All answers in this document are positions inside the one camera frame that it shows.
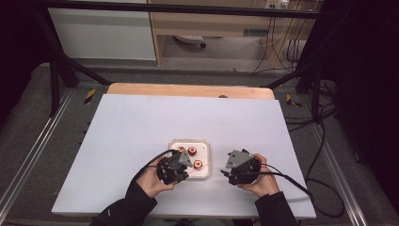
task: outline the white tray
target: white tray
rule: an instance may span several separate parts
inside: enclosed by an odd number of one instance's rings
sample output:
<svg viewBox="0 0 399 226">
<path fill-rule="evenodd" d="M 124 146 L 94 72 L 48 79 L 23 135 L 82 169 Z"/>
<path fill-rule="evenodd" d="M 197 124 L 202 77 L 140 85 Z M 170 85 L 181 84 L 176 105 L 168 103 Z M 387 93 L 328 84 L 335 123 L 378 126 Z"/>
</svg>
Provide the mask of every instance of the white tray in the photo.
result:
<svg viewBox="0 0 399 226">
<path fill-rule="evenodd" d="M 179 147 L 184 147 L 187 151 L 188 148 L 194 147 L 197 149 L 197 153 L 194 156 L 189 155 L 190 161 L 194 166 L 194 162 L 196 160 L 200 160 L 202 162 L 202 168 L 194 169 L 187 168 L 185 171 L 188 172 L 189 179 L 203 179 L 206 178 L 211 173 L 211 155 L 210 155 L 210 146 L 209 142 L 206 140 L 198 140 L 198 139 L 173 139 L 169 143 L 170 149 L 178 150 Z"/>
</svg>

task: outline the black cable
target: black cable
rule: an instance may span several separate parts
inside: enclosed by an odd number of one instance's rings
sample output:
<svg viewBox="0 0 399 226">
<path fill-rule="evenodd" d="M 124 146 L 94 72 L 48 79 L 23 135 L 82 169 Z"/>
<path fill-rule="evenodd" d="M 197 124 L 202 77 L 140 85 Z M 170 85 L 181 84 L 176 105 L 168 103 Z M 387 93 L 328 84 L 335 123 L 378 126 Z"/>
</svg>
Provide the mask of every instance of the black cable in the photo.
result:
<svg viewBox="0 0 399 226">
<path fill-rule="evenodd" d="M 312 117 L 288 117 L 284 116 L 286 120 L 310 120 Z"/>
<path fill-rule="evenodd" d="M 315 58 L 315 60 L 317 61 L 318 58 L 316 57 L 317 54 L 323 54 L 324 50 L 323 48 L 326 46 L 326 42 L 329 41 L 329 39 L 331 39 L 331 37 L 336 33 L 336 31 L 338 30 L 338 28 L 341 26 L 341 24 L 343 23 L 343 21 L 346 19 L 347 15 L 349 14 L 349 11 L 355 6 L 356 2 L 358 0 L 353 0 L 352 1 L 352 5 L 349 7 L 348 11 L 344 14 L 343 18 L 339 21 L 339 23 L 332 29 L 332 31 L 326 36 L 325 39 L 323 39 L 323 41 L 320 43 L 320 45 L 317 47 L 316 50 L 314 50 L 310 56 L 308 56 L 308 58 L 306 58 L 302 65 L 305 65 L 309 60 L 311 60 L 312 58 Z"/>
<path fill-rule="evenodd" d="M 144 172 L 144 170 L 146 170 L 148 167 L 151 167 L 150 164 L 155 161 L 156 159 L 160 158 L 162 155 L 167 154 L 167 153 L 171 153 L 171 152 L 177 152 L 176 150 L 170 149 L 167 151 L 164 151 L 160 154 L 158 154 L 155 158 L 153 158 L 150 162 L 148 162 L 143 168 L 141 168 L 138 173 L 133 177 L 132 181 L 129 184 L 129 187 L 127 188 L 126 193 L 130 190 L 130 188 L 132 187 L 132 185 L 136 182 L 136 180 L 141 176 L 141 174 Z"/>
<path fill-rule="evenodd" d="M 268 72 L 268 71 L 277 71 L 277 70 L 286 70 L 286 69 L 285 69 L 285 68 L 279 68 L 279 69 L 264 69 L 264 70 L 257 71 L 257 72 L 255 72 L 255 73 L 262 73 L 262 72 Z"/>
<path fill-rule="evenodd" d="M 320 111 L 320 116 L 323 116 L 323 113 L 324 113 L 325 108 L 326 108 L 327 106 L 329 106 L 329 105 L 332 105 L 332 103 L 330 103 L 330 104 L 328 104 L 328 105 L 324 105 L 324 106 L 322 107 L 322 109 L 321 109 L 321 111 Z M 343 203 L 343 198 L 341 197 L 341 195 L 340 195 L 340 194 L 338 193 L 338 191 L 337 191 L 336 189 L 334 189 L 332 186 L 329 186 L 329 185 L 327 185 L 327 184 L 324 183 L 324 182 L 321 182 L 321 181 L 318 181 L 318 180 L 315 180 L 315 179 L 312 179 L 312 178 L 309 177 L 310 174 L 311 174 L 311 170 L 313 169 L 313 167 L 314 167 L 314 165 L 315 165 L 317 159 L 319 158 L 320 153 L 321 153 L 322 150 L 323 150 L 323 146 L 324 146 L 324 143 L 325 143 L 325 140 L 326 140 L 326 128 L 325 128 L 324 123 L 323 123 L 323 117 L 319 117 L 319 118 L 320 118 L 320 126 L 322 127 L 322 133 L 323 133 L 323 135 L 322 135 L 322 140 L 321 140 L 321 142 L 320 142 L 320 147 L 319 147 L 319 149 L 317 150 L 316 156 L 313 158 L 313 161 L 311 162 L 311 166 L 309 167 L 309 169 L 308 169 L 308 171 L 307 171 L 307 173 L 306 173 L 306 176 L 305 176 L 305 183 L 308 184 L 309 181 L 318 183 L 318 184 L 320 184 L 320 185 L 322 185 L 322 186 L 325 186 L 325 187 L 329 188 L 330 190 L 332 190 L 332 191 L 338 196 L 338 198 L 340 199 L 340 202 L 341 202 L 341 206 L 342 206 L 342 209 L 341 209 L 341 211 L 340 211 L 339 214 L 330 214 L 330 213 L 327 213 L 326 211 L 321 210 L 321 209 L 320 209 L 318 206 L 316 206 L 316 205 L 314 205 L 314 208 L 315 208 L 317 211 L 319 211 L 320 213 L 322 213 L 323 215 L 325 215 L 325 216 L 328 216 L 328 217 L 330 217 L 330 218 L 339 218 L 339 217 L 341 217 L 341 216 L 344 214 L 344 210 L 345 210 L 344 203 Z"/>
<path fill-rule="evenodd" d="M 294 58 L 294 54 L 296 52 L 296 50 L 295 50 L 296 47 L 297 47 L 296 40 L 290 40 L 288 42 L 288 47 L 287 47 L 287 52 L 285 53 L 285 57 L 290 62 L 297 62 L 298 61 L 298 58 Z"/>
<path fill-rule="evenodd" d="M 298 45 L 296 46 L 296 60 L 295 61 L 299 61 L 299 53 L 298 53 L 299 52 L 299 40 L 298 40 L 298 38 L 299 38 L 300 32 L 302 31 L 303 25 L 306 23 L 306 21 L 307 21 L 306 19 L 303 20 L 303 23 L 299 27 L 299 30 L 296 33 L 296 36 L 294 38 L 294 41 L 298 41 Z"/>
<path fill-rule="evenodd" d="M 271 169 L 273 169 L 273 170 L 275 170 L 275 171 L 277 171 L 277 172 L 279 172 L 279 173 L 282 173 L 280 170 L 278 170 L 277 168 L 275 168 L 275 167 L 273 167 L 273 166 L 270 166 L 270 165 L 268 165 L 268 164 L 261 164 L 261 165 L 265 165 L 265 166 L 267 166 L 267 167 L 269 167 L 269 168 L 271 168 Z"/>
<path fill-rule="evenodd" d="M 288 68 L 286 68 L 285 66 L 284 66 L 284 64 L 282 63 L 282 61 L 281 61 L 281 58 L 279 57 L 279 54 L 277 53 L 277 51 L 276 51 L 276 49 L 275 49 L 275 47 L 274 47 L 274 41 L 273 41 L 273 34 L 274 34 L 274 28 L 276 27 L 276 17 L 274 17 L 273 18 L 273 31 L 272 31 L 272 42 L 271 42 L 271 46 L 272 46 L 272 49 L 273 49 L 273 52 L 275 53 L 275 55 L 276 55 L 276 57 L 277 57 L 277 59 L 279 60 L 279 63 L 281 64 L 281 66 L 282 66 L 282 68 L 284 68 L 285 70 L 287 70 L 288 72 L 290 72 L 290 70 L 288 69 Z"/>
<path fill-rule="evenodd" d="M 266 45 L 265 45 L 265 48 L 264 48 L 264 52 L 263 52 L 263 56 L 262 56 L 261 62 L 259 62 L 258 67 L 256 67 L 256 69 L 251 74 L 256 73 L 256 70 L 258 70 L 258 68 L 261 66 L 262 62 L 264 61 L 264 57 L 266 56 L 266 51 L 267 51 L 267 43 L 269 42 L 269 31 L 270 31 L 271 24 L 272 24 L 272 18 L 270 17 L 269 27 L 267 27 Z"/>
<path fill-rule="evenodd" d="M 324 109 L 325 109 L 327 106 L 329 106 L 329 105 L 324 105 L 324 106 L 322 107 L 321 112 L 320 112 L 320 115 L 323 115 L 323 111 L 324 111 Z M 325 126 L 324 126 L 324 124 L 323 124 L 323 117 L 320 117 L 320 126 L 322 127 L 322 134 L 323 134 L 323 135 L 322 135 L 322 140 L 321 140 L 321 142 L 320 142 L 320 147 L 319 147 L 319 149 L 317 150 L 316 156 L 313 158 L 313 161 L 311 162 L 311 166 L 309 167 L 308 172 L 306 173 L 305 181 L 308 180 L 309 175 L 311 174 L 311 170 L 313 169 L 314 164 L 316 163 L 317 159 L 319 158 L 319 155 L 320 155 L 320 153 L 321 153 L 322 150 L 323 150 L 324 142 L 325 142 L 325 140 L 326 140 L 326 129 L 325 129 Z"/>
<path fill-rule="evenodd" d="M 235 175 L 275 175 L 275 176 L 283 177 L 287 181 L 291 182 L 291 184 L 293 184 L 294 186 L 296 186 L 297 188 L 302 190 L 305 194 L 307 194 L 309 196 L 309 198 L 311 199 L 311 203 L 314 203 L 313 194 L 311 194 L 311 192 L 306 187 L 302 186 L 296 180 L 294 180 L 290 176 L 285 175 L 283 173 L 269 171 L 269 172 L 239 172 L 239 173 L 232 174 L 232 176 L 235 176 Z"/>
<path fill-rule="evenodd" d="M 295 10 L 298 10 L 298 7 L 299 7 L 299 5 L 300 5 L 300 2 L 301 2 L 301 0 L 298 1 Z M 300 20 L 297 21 L 295 27 L 297 27 L 297 26 L 299 25 L 299 22 L 300 22 Z M 299 46 L 299 42 L 298 42 L 298 44 L 296 44 L 296 41 L 297 41 L 297 38 L 298 38 L 298 36 L 299 36 L 299 33 L 300 33 L 301 29 L 302 29 L 302 27 L 300 27 L 298 33 L 296 34 L 296 38 L 294 38 L 294 46 L 291 47 L 291 42 L 292 42 L 293 40 L 290 40 L 290 42 L 289 42 L 289 44 L 288 44 L 288 47 L 287 47 L 286 57 L 287 57 L 287 60 L 291 62 L 291 72 L 294 70 L 294 61 L 297 62 L 297 61 L 299 60 L 299 57 L 298 57 L 298 51 L 299 51 L 299 47 L 298 47 L 298 46 Z M 294 60 L 295 47 L 296 47 L 296 60 Z M 290 53 L 291 49 L 294 50 L 294 51 L 293 51 L 292 60 L 290 60 L 290 58 L 289 58 L 289 53 Z"/>
<path fill-rule="evenodd" d="M 343 207 L 343 208 L 341 208 L 340 213 L 338 213 L 338 214 L 330 214 L 330 213 L 327 213 L 326 211 L 320 209 L 320 207 L 317 207 L 317 205 L 314 205 L 314 208 L 315 208 L 317 211 L 319 211 L 319 212 L 322 213 L 323 215 L 325 215 L 325 216 L 327 216 L 327 217 L 330 217 L 330 218 L 339 218 L 339 217 L 341 217 L 341 216 L 345 213 L 343 198 L 341 197 L 340 193 L 338 193 L 338 191 L 337 191 L 336 189 L 334 189 L 334 187 L 329 186 L 328 184 L 326 184 L 326 183 L 324 183 L 324 182 L 322 182 L 322 181 L 319 181 L 319 180 L 316 180 L 316 179 L 312 179 L 312 178 L 308 178 L 308 181 L 307 181 L 306 183 L 308 184 L 308 182 L 315 182 L 315 183 L 318 183 L 318 184 L 320 184 L 320 185 L 322 185 L 322 186 L 325 186 L 325 187 L 329 188 L 329 189 L 330 189 L 332 192 L 334 192 L 334 193 L 337 195 L 337 197 L 340 199 L 341 206 Z"/>
<path fill-rule="evenodd" d="M 335 113 L 336 113 L 336 109 L 332 108 L 332 109 L 326 111 L 325 113 L 321 114 L 319 118 L 326 119 L 326 118 L 330 117 L 331 115 L 334 115 Z M 309 118 L 307 121 L 287 121 L 286 124 L 287 125 L 298 125 L 297 127 L 291 128 L 288 130 L 289 132 L 294 132 L 294 131 L 301 129 L 303 127 L 306 127 L 314 122 L 317 122 L 317 119 Z"/>
</svg>

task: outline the wall outlet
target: wall outlet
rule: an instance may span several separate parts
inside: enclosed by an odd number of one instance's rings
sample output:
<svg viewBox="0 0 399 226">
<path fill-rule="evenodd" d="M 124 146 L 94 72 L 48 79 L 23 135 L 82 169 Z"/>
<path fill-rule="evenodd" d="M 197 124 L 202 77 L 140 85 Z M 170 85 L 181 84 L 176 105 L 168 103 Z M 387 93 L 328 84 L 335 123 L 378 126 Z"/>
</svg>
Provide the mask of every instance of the wall outlet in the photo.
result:
<svg viewBox="0 0 399 226">
<path fill-rule="evenodd" d="M 287 9 L 290 0 L 267 0 L 265 8 L 269 9 Z"/>
</svg>

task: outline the white cabinet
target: white cabinet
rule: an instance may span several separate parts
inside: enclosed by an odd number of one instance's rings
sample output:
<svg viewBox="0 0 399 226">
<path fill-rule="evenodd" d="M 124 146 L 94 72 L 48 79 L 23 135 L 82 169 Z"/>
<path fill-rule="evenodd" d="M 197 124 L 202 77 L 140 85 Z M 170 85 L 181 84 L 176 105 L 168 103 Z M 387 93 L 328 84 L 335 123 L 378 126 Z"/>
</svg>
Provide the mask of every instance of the white cabinet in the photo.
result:
<svg viewBox="0 0 399 226">
<path fill-rule="evenodd" d="M 102 1 L 146 3 L 145 0 Z M 69 57 L 155 60 L 148 12 L 64 8 L 49 8 L 49 11 Z"/>
</svg>

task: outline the person's arm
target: person's arm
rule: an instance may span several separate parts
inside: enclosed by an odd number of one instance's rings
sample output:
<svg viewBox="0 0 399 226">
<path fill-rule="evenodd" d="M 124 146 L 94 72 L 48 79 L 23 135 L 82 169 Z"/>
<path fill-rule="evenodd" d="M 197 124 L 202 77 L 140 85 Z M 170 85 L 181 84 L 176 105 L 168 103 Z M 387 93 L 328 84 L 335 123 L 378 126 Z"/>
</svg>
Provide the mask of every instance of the person's arm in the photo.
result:
<svg viewBox="0 0 399 226">
<path fill-rule="evenodd" d="M 255 202 L 261 225 L 294 226 L 296 220 L 282 191 L 264 195 Z"/>
<path fill-rule="evenodd" d="M 161 159 L 155 160 L 152 165 L 156 166 Z M 154 197 L 162 191 L 172 190 L 175 185 L 165 185 L 159 181 L 156 168 L 148 167 L 137 181 L 131 182 L 125 198 L 106 207 L 90 226 L 142 225 L 157 204 Z"/>
<path fill-rule="evenodd" d="M 255 158 L 261 164 L 260 172 L 268 172 L 266 159 L 256 153 Z M 274 175 L 260 174 L 255 182 L 249 185 L 237 185 L 244 190 L 254 193 L 259 199 L 255 202 L 258 209 L 261 225 L 294 226 L 296 220 L 284 194 L 279 191 L 279 186 Z"/>
</svg>

